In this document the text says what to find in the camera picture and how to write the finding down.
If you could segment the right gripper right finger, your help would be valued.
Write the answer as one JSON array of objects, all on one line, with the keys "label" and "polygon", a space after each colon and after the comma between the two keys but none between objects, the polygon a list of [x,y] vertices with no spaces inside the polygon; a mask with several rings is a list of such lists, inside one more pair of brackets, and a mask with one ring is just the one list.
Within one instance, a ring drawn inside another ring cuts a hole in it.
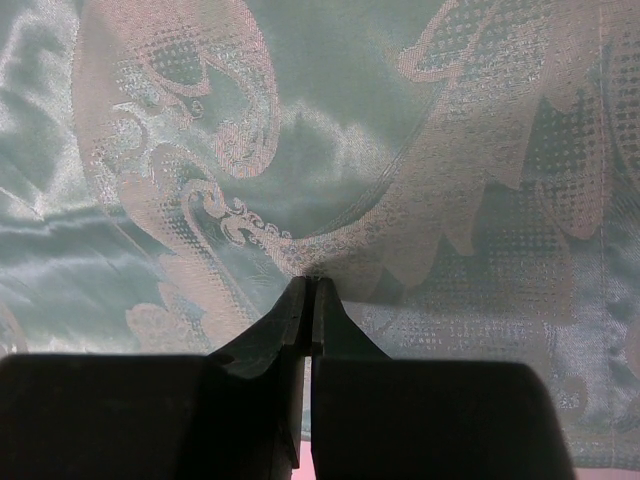
[{"label": "right gripper right finger", "polygon": [[550,395],[527,365],[402,360],[317,283],[311,451],[320,479],[571,479]]}]

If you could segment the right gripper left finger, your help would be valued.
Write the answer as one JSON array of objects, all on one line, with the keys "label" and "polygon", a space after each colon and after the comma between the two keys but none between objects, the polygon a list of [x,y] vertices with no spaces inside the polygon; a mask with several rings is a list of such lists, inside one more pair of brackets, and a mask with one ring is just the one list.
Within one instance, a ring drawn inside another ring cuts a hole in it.
[{"label": "right gripper left finger", "polygon": [[306,281],[207,355],[1,363],[5,479],[287,479],[300,463]]}]

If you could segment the teal patterned cloth napkin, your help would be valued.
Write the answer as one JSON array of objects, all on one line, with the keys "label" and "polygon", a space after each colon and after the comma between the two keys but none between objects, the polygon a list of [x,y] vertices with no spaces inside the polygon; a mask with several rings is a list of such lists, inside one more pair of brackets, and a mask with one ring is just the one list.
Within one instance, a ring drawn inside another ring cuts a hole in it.
[{"label": "teal patterned cloth napkin", "polygon": [[298,275],[636,470],[638,3],[2,3],[3,354],[208,352]]}]

